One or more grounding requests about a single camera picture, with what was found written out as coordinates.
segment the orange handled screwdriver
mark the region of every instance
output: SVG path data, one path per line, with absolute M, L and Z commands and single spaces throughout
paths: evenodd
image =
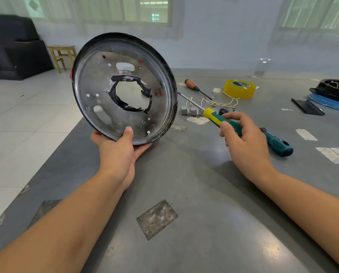
M 189 79 L 186 79 L 185 80 L 185 84 L 187 85 L 188 88 L 192 89 L 192 90 L 195 90 L 195 91 L 198 91 L 200 92 L 201 94 L 203 94 L 204 96 L 206 96 L 208 99 L 212 100 L 212 98 L 210 98 L 208 95 L 206 95 L 204 92 L 202 92 L 199 87 L 197 87 L 196 84 L 194 84 L 193 81 L 189 80 Z

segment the white tiled floor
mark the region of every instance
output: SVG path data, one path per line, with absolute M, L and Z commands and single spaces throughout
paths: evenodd
M 69 71 L 0 80 L 0 215 L 81 118 Z

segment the table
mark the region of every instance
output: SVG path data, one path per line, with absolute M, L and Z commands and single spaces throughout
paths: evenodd
M 190 78 L 210 94 L 226 78 Z M 312 80 L 252 80 L 252 99 L 240 100 L 259 127 L 287 140 L 294 154 L 271 153 L 275 167 L 339 197 L 339 164 L 316 147 L 339 147 L 339 111 L 303 114 L 291 97 L 303 99 Z M 188 96 L 199 93 L 179 86 Z M 185 100 L 179 98 L 179 107 Z M 178 114 L 174 125 L 136 164 L 135 179 L 124 193 L 82 272 L 339 272 L 339 266 L 231 162 L 224 139 L 212 123 L 190 123 Z M 318 141 L 307 141 L 303 128 Z M 16 197 L 0 226 L 0 250 L 26 230 L 45 200 L 63 199 L 99 167 L 92 128 L 82 119 Z M 136 218 L 162 200 L 178 214 L 147 241 Z
M 58 61 L 62 63 L 63 69 L 66 70 L 66 66 L 63 61 L 65 57 L 69 58 L 69 60 L 71 61 L 71 66 L 73 67 L 73 60 L 74 60 L 73 57 L 74 58 L 77 57 L 75 46 L 48 46 L 48 48 L 49 48 L 49 51 L 51 52 L 54 65 L 56 66 L 57 71 L 59 73 L 61 73 L 61 69 L 59 68 Z

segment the blue disc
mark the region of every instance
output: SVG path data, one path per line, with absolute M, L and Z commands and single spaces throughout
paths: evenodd
M 315 94 L 315 93 L 311 93 L 310 95 L 308 95 L 308 97 L 321 104 L 321 105 L 324 105 L 324 106 L 327 106 L 327 107 L 330 107 L 330 108 L 333 108 L 333 109 L 336 109 L 336 110 L 339 110 L 339 101 L 335 101 L 335 100 L 330 100 L 326 97 L 323 97 L 323 96 L 320 96 L 318 94 Z

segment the person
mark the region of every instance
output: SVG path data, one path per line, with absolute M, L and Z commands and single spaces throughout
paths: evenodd
M 265 135 L 246 114 L 223 116 L 243 126 L 242 138 L 229 123 L 220 127 L 237 168 L 339 263 L 339 198 L 276 171 Z M 92 133 L 100 151 L 97 174 L 0 252 L 0 272 L 81 271 L 133 181 L 135 161 L 150 147 L 134 149 L 132 138 L 130 127 L 117 142 Z

